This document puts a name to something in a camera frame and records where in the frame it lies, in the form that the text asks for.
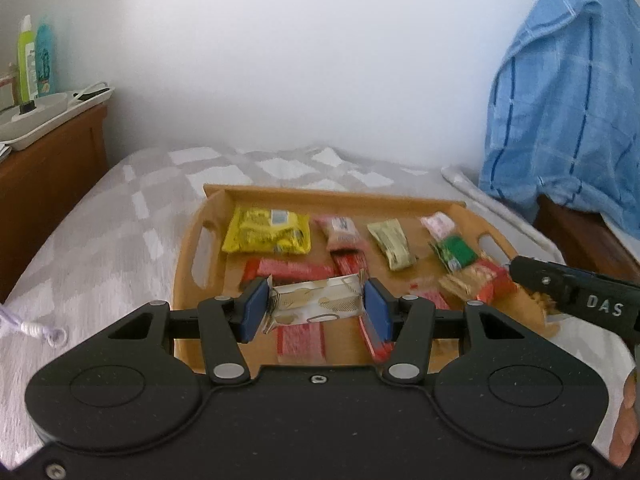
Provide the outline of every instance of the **green snack package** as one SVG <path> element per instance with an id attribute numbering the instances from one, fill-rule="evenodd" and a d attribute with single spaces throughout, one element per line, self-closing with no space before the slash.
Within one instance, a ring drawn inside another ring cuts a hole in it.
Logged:
<path id="1" fill-rule="evenodd" d="M 478 255 L 474 250 L 457 235 L 445 238 L 443 241 L 431 246 L 449 272 L 464 269 L 478 259 Z"/>

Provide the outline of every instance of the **blue gripper pad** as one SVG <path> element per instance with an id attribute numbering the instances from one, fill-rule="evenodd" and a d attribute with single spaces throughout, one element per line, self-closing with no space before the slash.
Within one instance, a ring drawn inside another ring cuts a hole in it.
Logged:
<path id="1" fill-rule="evenodd" d="M 393 327 L 389 309 L 385 299 L 370 283 L 364 284 L 364 309 L 369 314 L 369 319 L 383 342 L 392 340 Z"/>
<path id="2" fill-rule="evenodd" d="M 269 305 L 269 284 L 267 280 L 262 280 L 258 287 L 252 292 L 246 291 L 241 299 L 244 300 L 245 295 L 249 297 L 244 301 L 244 316 L 240 325 L 241 343 L 248 343 L 254 339 L 255 333 L 262 322 L 267 307 Z"/>

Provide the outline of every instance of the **bottle cap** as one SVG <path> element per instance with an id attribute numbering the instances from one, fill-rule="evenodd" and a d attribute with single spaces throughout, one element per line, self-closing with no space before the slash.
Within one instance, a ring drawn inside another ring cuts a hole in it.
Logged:
<path id="1" fill-rule="evenodd" d="M 20 33 L 31 31 L 31 15 L 27 14 L 20 22 Z"/>
<path id="2" fill-rule="evenodd" d="M 20 115 L 28 114 L 36 109 L 36 103 L 34 101 L 27 101 L 20 105 Z"/>

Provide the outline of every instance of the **green bottle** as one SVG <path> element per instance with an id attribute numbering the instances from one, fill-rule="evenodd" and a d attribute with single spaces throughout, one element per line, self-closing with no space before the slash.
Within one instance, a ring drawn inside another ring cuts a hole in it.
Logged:
<path id="1" fill-rule="evenodd" d="M 31 15 L 20 23 L 18 36 L 18 70 L 20 71 L 20 100 L 23 103 L 38 97 L 38 73 L 36 72 L 36 35 L 31 30 Z"/>

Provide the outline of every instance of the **wooden tray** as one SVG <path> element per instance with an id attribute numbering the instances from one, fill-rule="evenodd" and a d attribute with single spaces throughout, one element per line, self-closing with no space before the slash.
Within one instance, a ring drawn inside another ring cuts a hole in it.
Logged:
<path id="1" fill-rule="evenodd" d="M 178 258 L 174 282 L 173 308 L 176 310 L 195 308 L 212 296 L 238 296 L 238 285 L 244 271 L 244 264 L 255 253 L 223 253 L 220 248 L 226 229 L 236 206 L 257 206 L 272 209 L 286 209 L 309 215 L 336 214 L 349 216 L 355 222 L 360 234 L 370 242 L 366 253 L 369 273 L 378 278 L 395 296 L 408 292 L 408 283 L 424 276 L 439 277 L 446 273 L 444 266 L 433 253 L 429 243 L 433 241 L 427 229 L 418 218 L 442 211 L 458 225 L 460 232 L 474 250 L 479 252 L 479 239 L 489 235 L 511 259 L 516 256 L 507 239 L 483 218 L 465 208 L 462 202 L 446 200 L 426 200 L 398 196 L 373 194 L 348 194 L 340 192 L 271 189 L 245 186 L 204 187 L 207 200 L 194 216 L 193 222 L 184 236 Z M 391 272 L 385 256 L 369 235 L 367 224 L 398 218 L 409 241 L 410 249 L 418 256 L 418 263 L 411 269 Z M 210 233 L 212 246 L 208 258 L 206 283 L 197 284 L 193 277 L 196 253 L 202 251 L 200 238 L 203 230 Z M 332 264 L 326 252 L 326 238 L 322 231 L 311 225 L 312 249 L 305 256 L 280 256 L 281 259 L 308 261 L 316 264 Z M 444 295 L 453 308 L 462 308 L 462 301 Z M 494 306 L 516 319 L 518 322 L 548 336 L 554 330 L 545 322 L 545 313 L 523 290 L 497 301 Z M 327 362 L 331 365 L 371 364 L 372 360 L 360 335 L 357 318 L 341 319 L 324 324 Z M 261 365 L 278 364 L 275 331 L 268 335 L 259 333 L 254 341 L 240 345 L 242 354 L 257 374 Z M 457 342 L 451 340 L 434 341 L 431 351 L 430 371 L 440 370 L 446 363 L 458 356 Z M 196 371 L 204 370 L 200 343 L 197 340 L 176 342 L 176 356 Z"/>

